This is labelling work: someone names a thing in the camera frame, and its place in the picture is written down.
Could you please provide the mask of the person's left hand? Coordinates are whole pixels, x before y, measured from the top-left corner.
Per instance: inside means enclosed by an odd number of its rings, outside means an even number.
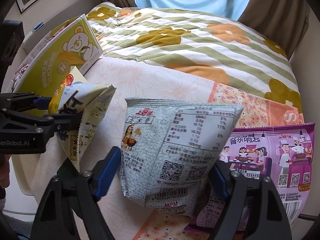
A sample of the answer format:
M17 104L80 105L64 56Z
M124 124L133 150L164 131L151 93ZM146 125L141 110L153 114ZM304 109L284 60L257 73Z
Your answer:
M5 198L5 189L10 185L10 160L11 155L1 154L0 164L0 187L1 187L1 200Z

